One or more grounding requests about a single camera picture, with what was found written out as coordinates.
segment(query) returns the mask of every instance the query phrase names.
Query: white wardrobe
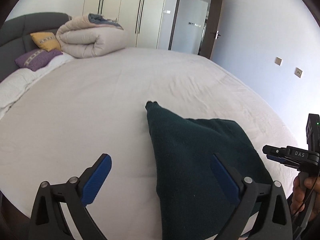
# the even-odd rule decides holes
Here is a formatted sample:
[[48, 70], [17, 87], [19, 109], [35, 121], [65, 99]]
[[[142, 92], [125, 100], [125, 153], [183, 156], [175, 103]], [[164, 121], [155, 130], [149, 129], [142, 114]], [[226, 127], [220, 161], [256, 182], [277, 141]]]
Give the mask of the white wardrobe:
[[129, 46], [156, 48], [164, 0], [85, 0], [83, 14], [117, 19], [129, 34]]

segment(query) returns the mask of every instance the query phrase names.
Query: purple pillow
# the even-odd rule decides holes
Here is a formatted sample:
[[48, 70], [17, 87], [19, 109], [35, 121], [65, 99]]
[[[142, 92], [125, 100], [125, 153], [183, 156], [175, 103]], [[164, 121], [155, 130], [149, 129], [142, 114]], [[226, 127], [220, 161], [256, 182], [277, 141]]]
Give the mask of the purple pillow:
[[46, 66], [55, 56], [62, 55], [62, 52], [53, 49], [49, 52], [43, 49], [34, 49], [15, 59], [16, 64], [20, 68], [28, 68], [36, 71]]

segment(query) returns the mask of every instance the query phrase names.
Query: yellow pillow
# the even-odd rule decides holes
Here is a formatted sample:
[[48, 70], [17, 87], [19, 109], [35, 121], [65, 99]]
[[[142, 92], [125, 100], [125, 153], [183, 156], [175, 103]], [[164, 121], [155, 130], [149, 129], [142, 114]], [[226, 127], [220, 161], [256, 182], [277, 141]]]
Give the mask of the yellow pillow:
[[50, 51], [61, 50], [61, 46], [53, 33], [30, 33], [34, 43], [40, 48]]

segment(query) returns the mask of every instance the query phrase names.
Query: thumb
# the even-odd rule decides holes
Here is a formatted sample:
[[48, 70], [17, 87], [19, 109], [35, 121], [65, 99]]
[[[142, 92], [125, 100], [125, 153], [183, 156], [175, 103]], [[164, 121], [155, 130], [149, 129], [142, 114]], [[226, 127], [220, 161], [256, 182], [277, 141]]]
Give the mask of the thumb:
[[[314, 182], [315, 182], [316, 178], [306, 178], [304, 180], [304, 185], [308, 188], [308, 189], [311, 189]], [[315, 188], [314, 190], [318, 193], [320, 193], [320, 178], [317, 178], [317, 182], [316, 182], [316, 185], [315, 185]]]

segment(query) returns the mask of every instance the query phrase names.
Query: wardrobe handle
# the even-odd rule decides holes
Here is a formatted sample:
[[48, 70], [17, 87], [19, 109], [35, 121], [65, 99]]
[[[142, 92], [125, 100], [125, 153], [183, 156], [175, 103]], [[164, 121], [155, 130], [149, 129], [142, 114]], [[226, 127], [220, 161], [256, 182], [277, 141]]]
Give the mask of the wardrobe handle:
[[101, 0], [99, 0], [99, 5], [98, 5], [98, 14], [99, 14], [99, 9], [100, 9], [100, 2], [101, 2]]
[[138, 34], [140, 33], [141, 20], [142, 20], [142, 13], [143, 13], [143, 6], [144, 6], [144, 0], [143, 0], [143, 2], [142, 2], [142, 8], [141, 8], [141, 15], [140, 15], [140, 24], [139, 24], [139, 30], [138, 30]]
[[102, 0], [102, 3], [101, 3], [101, 13], [100, 14], [102, 14], [103, 1], [104, 0]]
[[137, 26], [138, 26], [138, 18], [139, 18], [140, 4], [141, 4], [141, 0], [139, 0], [139, 7], [138, 7], [138, 15], [137, 15], [137, 22], [136, 22], [136, 31], [135, 31], [135, 34], [137, 33]]

